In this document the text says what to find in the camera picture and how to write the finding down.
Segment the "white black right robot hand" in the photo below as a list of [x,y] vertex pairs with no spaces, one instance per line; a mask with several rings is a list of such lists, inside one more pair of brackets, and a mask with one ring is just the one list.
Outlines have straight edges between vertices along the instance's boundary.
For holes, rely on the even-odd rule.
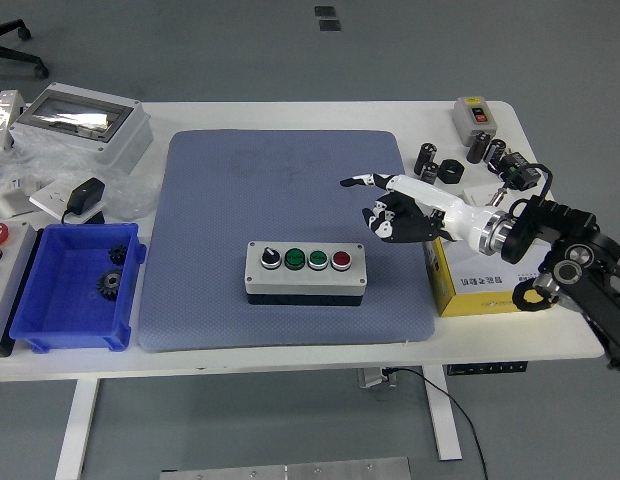
[[434,185],[407,175],[364,174],[346,178],[343,187],[375,186],[385,194],[372,209],[362,210],[364,221],[386,243],[416,243],[438,237],[462,240],[475,252],[487,245],[489,221],[495,207],[476,207]]

